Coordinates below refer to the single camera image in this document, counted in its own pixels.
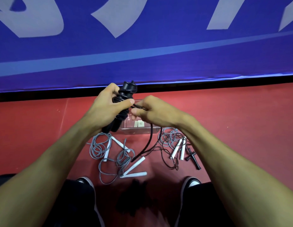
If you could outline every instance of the black shoe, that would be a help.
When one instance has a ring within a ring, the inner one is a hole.
[[[95,210],[95,212],[96,212],[97,215],[98,215],[98,219],[99,219],[99,224],[100,224],[100,226],[101,226],[101,227],[104,227],[105,225],[104,225],[103,219],[102,219],[102,217],[100,216],[100,213],[99,213],[99,211],[98,211],[98,209],[97,209],[97,206],[96,206],[96,192],[95,192],[95,187],[94,187],[93,183],[91,182],[91,180],[90,180],[88,177],[80,177],[80,178],[78,178],[76,181],[78,181],[78,182],[80,182],[80,183],[88,184],[88,185],[90,185],[91,187],[93,187],[94,195],[95,195],[95,206],[94,206],[94,210]]]
[[[182,185],[182,189],[181,189],[181,194],[180,194],[180,196],[181,196],[180,212],[179,212],[178,218],[176,220],[175,227],[178,227],[179,218],[180,218],[180,214],[181,214],[181,210],[182,210],[182,205],[185,202],[184,198],[187,197],[187,196],[185,196],[187,189],[189,187],[197,186],[199,184],[201,184],[201,181],[199,181],[199,179],[194,178],[194,177],[187,177],[186,180],[184,181],[184,183]]]

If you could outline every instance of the black pants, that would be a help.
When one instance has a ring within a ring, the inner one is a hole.
[[[0,175],[0,186],[15,174]],[[99,226],[90,185],[66,180],[43,226]],[[234,226],[212,183],[187,189],[178,226]]]

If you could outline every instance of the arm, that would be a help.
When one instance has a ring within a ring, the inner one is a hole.
[[[88,139],[133,105],[133,99],[112,103],[118,90],[115,84],[106,87],[80,121],[0,187],[0,226],[42,226]]]
[[[222,143],[194,117],[153,96],[140,105],[148,111],[132,109],[132,114],[157,126],[178,128],[187,136],[237,226],[293,226],[293,191]]]

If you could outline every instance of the clear plastic box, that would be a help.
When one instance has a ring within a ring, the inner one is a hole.
[[[135,104],[141,101],[140,99],[135,100]],[[141,127],[134,127],[135,121],[131,118],[131,108],[129,109],[129,116],[122,122],[120,125],[117,133],[119,134],[125,134],[125,135],[137,135],[137,134],[149,134],[151,133],[151,125],[147,122],[144,122],[144,126]],[[156,134],[160,131],[159,126],[153,125],[153,134]]]

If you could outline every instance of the black jump rope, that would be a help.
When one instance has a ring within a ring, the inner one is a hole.
[[[118,102],[124,101],[126,99],[132,99],[133,94],[136,92],[137,92],[137,85],[134,83],[134,81],[133,80],[131,82],[125,81],[123,83],[123,86],[119,89],[118,94],[112,98],[112,101],[113,101],[113,103],[118,103]],[[133,104],[133,106],[131,106],[131,108],[138,108],[138,109],[145,110],[143,107],[140,107],[136,104]],[[128,113],[129,113],[129,109],[122,110],[109,125],[102,128],[102,132],[103,133],[109,133],[110,131],[116,132],[119,129],[122,121],[124,121],[128,117]],[[163,146],[163,143],[166,142],[167,139],[172,138],[172,137],[179,137],[182,139],[185,139],[185,137],[181,133],[176,133],[175,135],[172,135],[172,136],[169,136],[166,138],[163,137],[163,142],[160,143],[161,146],[156,146],[162,138],[162,127],[160,127],[160,134],[158,136],[157,142],[151,148],[147,149],[149,144],[151,143],[152,136],[153,136],[153,124],[150,124],[150,125],[151,125],[151,133],[150,133],[150,137],[149,137],[149,140],[148,140],[146,146],[143,148],[143,150],[139,154],[137,154],[135,157],[133,157],[131,162],[134,162],[140,156],[148,156],[152,151],[160,151],[164,164],[170,169],[178,170],[178,168],[179,168],[178,153],[179,152],[177,152],[176,161],[174,160],[174,158],[172,158],[173,166],[168,165],[166,163],[166,161],[164,160],[163,152],[167,153],[169,155],[169,157],[171,157],[172,154]]]

